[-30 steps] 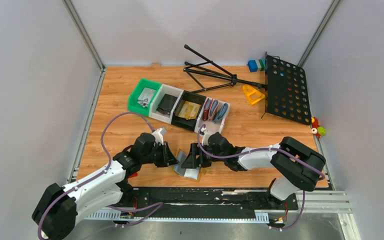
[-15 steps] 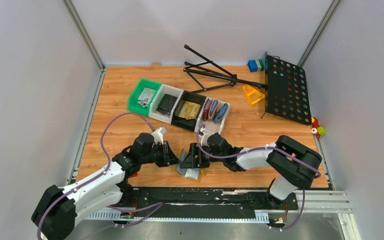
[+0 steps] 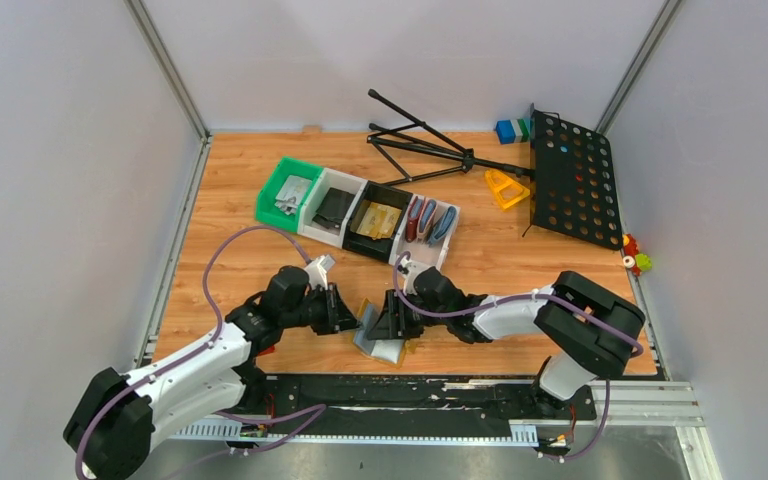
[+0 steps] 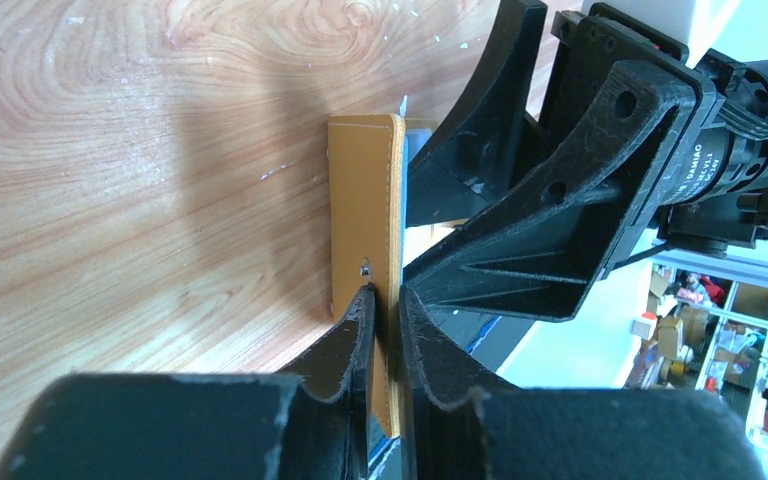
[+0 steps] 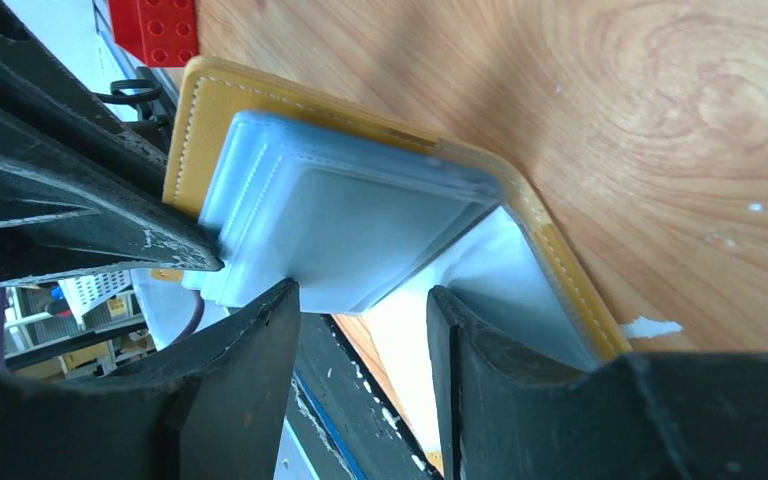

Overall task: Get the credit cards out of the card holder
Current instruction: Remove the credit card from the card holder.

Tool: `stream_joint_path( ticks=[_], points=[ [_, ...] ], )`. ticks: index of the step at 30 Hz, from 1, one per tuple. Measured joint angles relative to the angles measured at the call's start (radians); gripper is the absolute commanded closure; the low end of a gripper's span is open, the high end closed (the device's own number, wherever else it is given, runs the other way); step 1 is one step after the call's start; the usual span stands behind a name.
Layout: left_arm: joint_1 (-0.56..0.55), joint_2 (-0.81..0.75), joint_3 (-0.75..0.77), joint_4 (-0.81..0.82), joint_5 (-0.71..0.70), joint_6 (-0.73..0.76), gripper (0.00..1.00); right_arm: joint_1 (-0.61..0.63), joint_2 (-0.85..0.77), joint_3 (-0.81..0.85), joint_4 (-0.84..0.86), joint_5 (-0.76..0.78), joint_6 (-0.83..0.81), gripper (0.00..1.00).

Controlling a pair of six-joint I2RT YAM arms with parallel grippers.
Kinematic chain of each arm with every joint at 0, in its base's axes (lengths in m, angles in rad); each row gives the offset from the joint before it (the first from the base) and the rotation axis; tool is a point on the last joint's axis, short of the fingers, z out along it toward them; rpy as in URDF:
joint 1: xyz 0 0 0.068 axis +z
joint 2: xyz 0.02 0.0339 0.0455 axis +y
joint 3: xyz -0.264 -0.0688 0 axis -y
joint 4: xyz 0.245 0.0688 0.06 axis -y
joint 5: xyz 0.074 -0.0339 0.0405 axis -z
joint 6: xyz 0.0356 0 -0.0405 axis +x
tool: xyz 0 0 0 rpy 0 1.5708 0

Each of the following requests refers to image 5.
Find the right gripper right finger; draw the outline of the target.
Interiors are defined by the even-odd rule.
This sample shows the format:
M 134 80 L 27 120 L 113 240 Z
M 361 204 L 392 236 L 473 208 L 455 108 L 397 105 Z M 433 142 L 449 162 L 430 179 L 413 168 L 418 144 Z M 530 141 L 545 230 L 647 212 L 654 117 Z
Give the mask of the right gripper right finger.
M 768 354 L 555 362 L 446 288 L 427 299 L 449 479 L 768 479 Z

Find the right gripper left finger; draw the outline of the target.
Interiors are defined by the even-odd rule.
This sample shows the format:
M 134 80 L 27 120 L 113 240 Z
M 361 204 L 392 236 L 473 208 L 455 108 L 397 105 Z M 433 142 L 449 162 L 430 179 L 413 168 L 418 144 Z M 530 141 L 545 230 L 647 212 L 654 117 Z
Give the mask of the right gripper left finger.
M 108 375 L 0 371 L 0 479 L 269 479 L 301 325 L 283 280 Z

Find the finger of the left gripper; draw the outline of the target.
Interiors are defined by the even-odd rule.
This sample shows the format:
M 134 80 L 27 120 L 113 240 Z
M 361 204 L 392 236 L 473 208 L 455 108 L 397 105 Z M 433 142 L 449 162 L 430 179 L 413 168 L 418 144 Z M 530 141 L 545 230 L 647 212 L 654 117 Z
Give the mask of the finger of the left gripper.
M 78 156 L 0 152 L 0 285 L 222 265 L 191 219 Z
M 0 108 L 158 198 L 166 158 L 115 116 L 0 1 Z

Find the yellow leather card holder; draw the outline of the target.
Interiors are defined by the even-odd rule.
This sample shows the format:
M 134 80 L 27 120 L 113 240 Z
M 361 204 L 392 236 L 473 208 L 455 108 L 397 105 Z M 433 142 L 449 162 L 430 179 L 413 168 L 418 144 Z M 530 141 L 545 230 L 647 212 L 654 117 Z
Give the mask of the yellow leather card holder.
M 510 161 L 251 67 L 187 64 L 163 200 L 220 258 L 167 274 L 223 306 L 291 277 L 304 311 L 362 315 L 440 284 L 574 368 L 630 350 Z

